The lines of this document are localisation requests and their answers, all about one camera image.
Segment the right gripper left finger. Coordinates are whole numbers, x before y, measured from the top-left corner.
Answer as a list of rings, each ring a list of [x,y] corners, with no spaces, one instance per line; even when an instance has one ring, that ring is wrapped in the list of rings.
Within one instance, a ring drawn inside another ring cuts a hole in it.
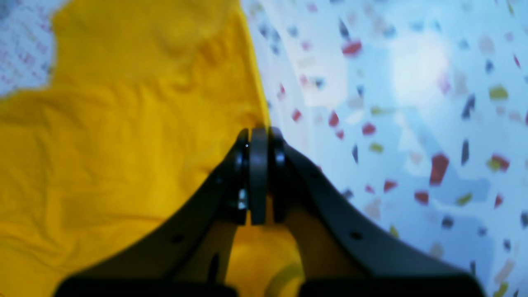
[[[266,221],[268,130],[243,129],[228,154],[164,224],[64,280],[56,297],[237,297],[225,284],[236,230]]]

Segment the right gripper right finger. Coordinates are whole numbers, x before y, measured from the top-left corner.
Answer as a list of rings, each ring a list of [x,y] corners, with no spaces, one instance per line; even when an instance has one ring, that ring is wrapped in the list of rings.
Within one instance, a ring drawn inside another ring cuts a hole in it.
[[[404,243],[351,206],[278,128],[268,135],[273,218],[288,227],[301,253],[301,297],[484,296],[473,276]]]

